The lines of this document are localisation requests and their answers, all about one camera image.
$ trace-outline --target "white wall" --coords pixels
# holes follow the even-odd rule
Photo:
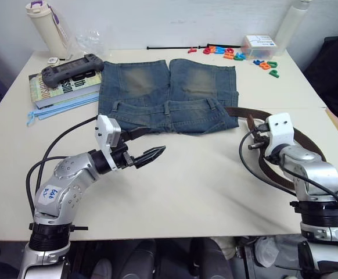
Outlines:
[[[29,0],[0,0],[0,79],[10,85],[33,50],[46,49],[26,15]],[[49,0],[72,30],[112,26],[114,48],[240,44],[245,34],[274,36],[292,0]],[[304,69],[323,38],[338,35],[338,0],[313,0],[289,45]]]

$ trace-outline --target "gray handheld console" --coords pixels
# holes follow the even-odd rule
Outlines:
[[[103,61],[94,54],[86,54],[83,58],[56,66],[46,67],[41,71],[42,80],[46,86],[56,88],[61,80],[65,80],[88,71],[102,71]]]

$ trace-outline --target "belt loop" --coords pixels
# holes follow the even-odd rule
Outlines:
[[[117,107],[118,107],[118,104],[119,104],[119,103],[120,103],[119,101],[113,103],[113,107],[112,107],[112,111],[113,111],[113,112],[117,112]]]
[[[164,114],[165,115],[169,115],[170,114],[170,111],[169,111],[169,101],[166,101],[164,103]]]
[[[206,100],[208,101],[208,104],[209,104],[209,106],[210,106],[210,109],[211,109],[211,110],[215,110],[215,104],[214,104],[213,100],[210,99],[210,98],[206,98]]]

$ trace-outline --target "book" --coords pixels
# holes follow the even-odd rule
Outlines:
[[[47,87],[42,81],[41,73],[30,75],[28,80],[31,100],[38,109],[42,109],[99,91],[102,76],[100,72],[91,71],[63,80],[57,88]]]

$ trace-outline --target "book cover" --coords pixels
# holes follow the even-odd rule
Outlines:
[[[78,97],[80,95],[75,92],[84,88],[90,87],[92,91],[88,92],[88,90],[82,90],[83,95],[95,92],[95,85],[100,84],[102,81],[101,73],[95,71],[63,80],[57,88],[47,87],[42,81],[41,73],[32,74],[28,79],[30,82],[31,100],[39,108]]]

